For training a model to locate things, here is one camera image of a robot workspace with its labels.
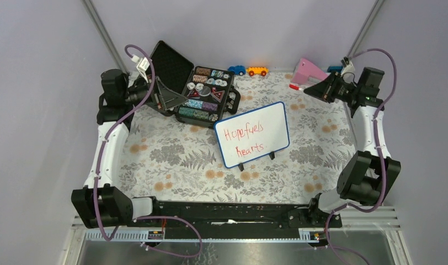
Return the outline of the red marker cap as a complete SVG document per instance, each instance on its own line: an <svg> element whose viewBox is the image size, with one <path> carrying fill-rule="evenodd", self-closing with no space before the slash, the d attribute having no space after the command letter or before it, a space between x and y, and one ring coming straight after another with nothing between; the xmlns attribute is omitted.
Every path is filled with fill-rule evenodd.
<svg viewBox="0 0 448 265"><path fill-rule="evenodd" d="M296 85L294 85L294 84L289 84L289 87L291 88L291 89L294 89L294 90L299 90L299 87L298 86L296 86Z"/></svg>

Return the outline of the blue framed whiteboard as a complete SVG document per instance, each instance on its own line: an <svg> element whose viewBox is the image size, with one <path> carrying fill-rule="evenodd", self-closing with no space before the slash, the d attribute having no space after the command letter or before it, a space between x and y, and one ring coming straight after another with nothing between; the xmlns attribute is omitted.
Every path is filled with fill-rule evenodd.
<svg viewBox="0 0 448 265"><path fill-rule="evenodd" d="M269 156L290 145L286 105L275 102L214 124L226 168Z"/></svg>

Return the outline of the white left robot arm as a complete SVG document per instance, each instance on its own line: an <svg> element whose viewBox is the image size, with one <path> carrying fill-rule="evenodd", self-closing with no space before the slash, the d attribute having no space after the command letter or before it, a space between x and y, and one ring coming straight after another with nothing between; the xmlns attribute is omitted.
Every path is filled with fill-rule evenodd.
<svg viewBox="0 0 448 265"><path fill-rule="evenodd" d="M151 107L153 90L168 87L163 73L129 82L111 69L102 79L146 94L99 123L89 175L71 195L89 229L303 223L354 153L343 105L290 88L282 73L187 71L169 116Z"/></svg>

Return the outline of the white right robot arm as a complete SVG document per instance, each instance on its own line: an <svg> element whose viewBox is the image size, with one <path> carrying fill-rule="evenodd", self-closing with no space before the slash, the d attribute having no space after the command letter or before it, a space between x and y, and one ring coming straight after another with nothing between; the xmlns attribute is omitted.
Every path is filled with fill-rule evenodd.
<svg viewBox="0 0 448 265"><path fill-rule="evenodd" d="M336 187L314 197L316 206L306 213L307 222L313 227L321 227L328 221L328 212L339 211L343 205L363 212L374 211L401 171L401 164L392 159L383 134L385 101L377 95L384 74L379 69L365 67L357 82L348 83L334 72L305 89L307 95L323 102L339 100L347 104L356 147Z"/></svg>

